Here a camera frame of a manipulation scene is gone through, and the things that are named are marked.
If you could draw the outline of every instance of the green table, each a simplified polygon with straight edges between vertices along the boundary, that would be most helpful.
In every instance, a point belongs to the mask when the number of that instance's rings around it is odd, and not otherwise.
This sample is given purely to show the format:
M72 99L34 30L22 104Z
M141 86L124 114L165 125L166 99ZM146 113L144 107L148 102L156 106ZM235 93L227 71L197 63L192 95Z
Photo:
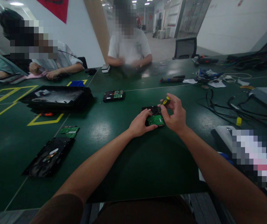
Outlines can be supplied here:
M203 66L215 72L235 72L232 68L223 69L219 65ZM41 207L58 190L69 175L89 156L128 128L142 107L157 105L159 100L172 93L182 100L187 111L187 124L203 140L218 151L211 131L218 125L228 125L198 103L205 104L206 90L202 84L159 83L162 77L186 75L194 78L197 68L191 59L152 63L142 71L111 68L103 74L101 70L94 76L80 72L52 83L43 79L27 80L18 85L4 86L0 92L6 95L0 100L0 211ZM252 86L267 86L267 70L264 72L246 71L252 74ZM64 114L57 119L38 118L35 122L56 120L51 124L31 125L33 113L23 103L14 103L35 86L62 85L72 80L87 80L95 102L82 114ZM226 88L214 89L214 101L225 105L235 95L236 102L246 100L247 91L239 84L227 84ZM103 94L109 90L125 90L125 100L104 103ZM267 114L267 106L258 100L249 105L253 110ZM32 178L21 173L63 125L77 125L80 130L75 144L51 178ZM261 125L243 122L243 129L262 128ZM198 168L185 144L168 127L158 128L142 137L132 140L115 162L107 177L96 189L89 202L117 201L150 198L166 195L207 191L206 183L199 181Z

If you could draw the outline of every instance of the small white device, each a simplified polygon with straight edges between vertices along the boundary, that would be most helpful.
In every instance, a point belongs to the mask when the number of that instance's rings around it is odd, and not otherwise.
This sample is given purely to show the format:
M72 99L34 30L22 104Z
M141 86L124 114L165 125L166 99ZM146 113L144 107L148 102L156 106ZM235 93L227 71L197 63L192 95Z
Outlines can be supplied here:
M110 70L110 65L109 64L104 64L103 66L102 66L102 68L101 68L101 71L102 71L102 73L108 73L109 72L109 70Z

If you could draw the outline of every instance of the yellow clip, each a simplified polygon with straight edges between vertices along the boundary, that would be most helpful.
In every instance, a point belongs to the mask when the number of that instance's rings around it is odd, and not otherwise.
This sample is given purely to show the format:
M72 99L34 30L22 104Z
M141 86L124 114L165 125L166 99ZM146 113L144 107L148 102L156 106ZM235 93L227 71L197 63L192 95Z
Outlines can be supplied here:
M240 117L238 117L238 118L236 119L236 125L237 125L237 126L241 126L241 121L242 121L242 119L241 119Z

